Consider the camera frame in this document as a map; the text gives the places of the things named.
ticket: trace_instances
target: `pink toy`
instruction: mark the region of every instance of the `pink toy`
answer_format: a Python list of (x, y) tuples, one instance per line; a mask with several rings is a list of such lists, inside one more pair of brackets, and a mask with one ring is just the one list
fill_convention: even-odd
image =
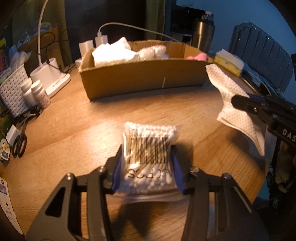
[(197, 61), (207, 61), (207, 54), (206, 53), (200, 53), (197, 56), (188, 56), (186, 60), (197, 60)]

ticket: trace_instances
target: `plastic basket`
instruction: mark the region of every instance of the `plastic basket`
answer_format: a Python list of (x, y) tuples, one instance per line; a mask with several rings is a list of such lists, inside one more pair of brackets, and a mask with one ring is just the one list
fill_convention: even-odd
[(13, 117), (24, 113), (28, 108), (21, 84), (28, 78), (24, 65), (14, 71), (0, 86), (0, 96), (5, 105), (11, 110)]

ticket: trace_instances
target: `gray padded chair back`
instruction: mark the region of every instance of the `gray padded chair back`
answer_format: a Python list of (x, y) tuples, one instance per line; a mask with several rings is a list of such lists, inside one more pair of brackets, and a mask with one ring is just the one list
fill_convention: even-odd
[(228, 52), (240, 57), (275, 89), (284, 92), (287, 88), (293, 75), (291, 57), (253, 23), (242, 23), (234, 28)]

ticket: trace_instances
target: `wooden table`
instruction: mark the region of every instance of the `wooden table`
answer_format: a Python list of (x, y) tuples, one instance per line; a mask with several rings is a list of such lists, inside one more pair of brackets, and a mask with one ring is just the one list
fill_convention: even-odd
[[(245, 91), (252, 92), (225, 72)], [(126, 121), (177, 125), (178, 144), (195, 166), (214, 175), (231, 173), (254, 201), (268, 165), (245, 135), (216, 121), (223, 102), (209, 82), (202, 87), (132, 93), (90, 102), (77, 69), (71, 76), (50, 106), (28, 124), (24, 156), (11, 159), (4, 169), (11, 202), (25, 234), (67, 172), (89, 173), (116, 154), (121, 144), (120, 124)], [(108, 209), (116, 240), (180, 240), (187, 207), (188, 200), (181, 200), (109, 205)], [(83, 235), (87, 237), (85, 196), (82, 209)]]

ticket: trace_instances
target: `bottle cap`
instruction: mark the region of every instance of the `bottle cap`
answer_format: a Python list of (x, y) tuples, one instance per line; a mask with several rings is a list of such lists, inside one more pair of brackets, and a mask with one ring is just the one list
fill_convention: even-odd
[(31, 80), (31, 78), (27, 78), (21, 85), (20, 85), (20, 88), (21, 88), (21, 90), (24, 92), (24, 93), (26, 93), (29, 89), (30, 89), (30, 87), (31, 87), (31, 85), (32, 85), (32, 80)]
[(40, 80), (35, 81), (32, 85), (31, 85), (31, 90), (32, 92), (37, 91), (39, 88), (42, 88), (42, 83)]

